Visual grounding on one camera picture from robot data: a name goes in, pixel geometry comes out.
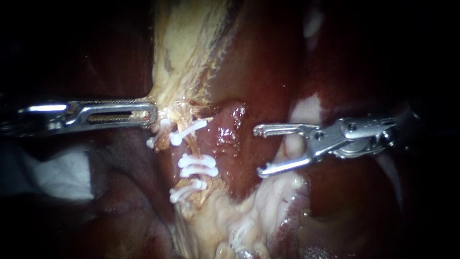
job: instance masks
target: white tissue patch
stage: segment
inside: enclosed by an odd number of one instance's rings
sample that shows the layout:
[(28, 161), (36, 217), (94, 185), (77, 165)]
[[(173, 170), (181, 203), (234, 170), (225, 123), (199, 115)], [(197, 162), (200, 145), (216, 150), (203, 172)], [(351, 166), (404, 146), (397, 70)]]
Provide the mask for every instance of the white tissue patch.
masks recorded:
[(94, 199), (91, 193), (88, 156), (85, 152), (66, 153), (42, 163), (30, 162), (34, 164), (33, 175), (44, 193), (71, 200)]
[(317, 7), (310, 8), (303, 17), (303, 37), (310, 38), (321, 28), (323, 13)]
[(321, 101), (318, 98), (318, 93), (315, 93), (314, 95), (296, 103), (289, 122), (320, 124), (321, 111)]

